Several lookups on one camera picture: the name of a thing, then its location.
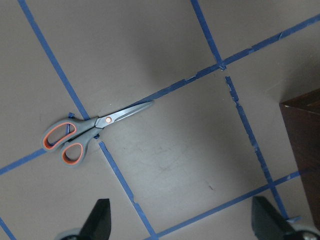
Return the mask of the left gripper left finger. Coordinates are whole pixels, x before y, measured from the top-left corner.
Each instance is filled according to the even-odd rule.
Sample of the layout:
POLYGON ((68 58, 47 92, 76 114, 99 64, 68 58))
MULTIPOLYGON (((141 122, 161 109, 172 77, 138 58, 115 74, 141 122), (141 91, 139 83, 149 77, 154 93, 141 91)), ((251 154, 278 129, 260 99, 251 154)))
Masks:
POLYGON ((57 240, 108 240, 111 235, 111 205, 108 198, 98 199, 82 228, 61 232, 57 240))

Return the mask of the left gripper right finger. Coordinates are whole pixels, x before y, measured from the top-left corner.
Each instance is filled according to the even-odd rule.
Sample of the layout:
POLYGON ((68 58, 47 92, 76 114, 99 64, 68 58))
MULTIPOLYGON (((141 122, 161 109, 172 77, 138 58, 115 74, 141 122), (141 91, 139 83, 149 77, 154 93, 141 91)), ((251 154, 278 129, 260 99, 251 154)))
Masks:
POLYGON ((310 230, 296 230, 264 196, 254 196, 251 204, 251 227, 259 240, 318 240, 310 230))

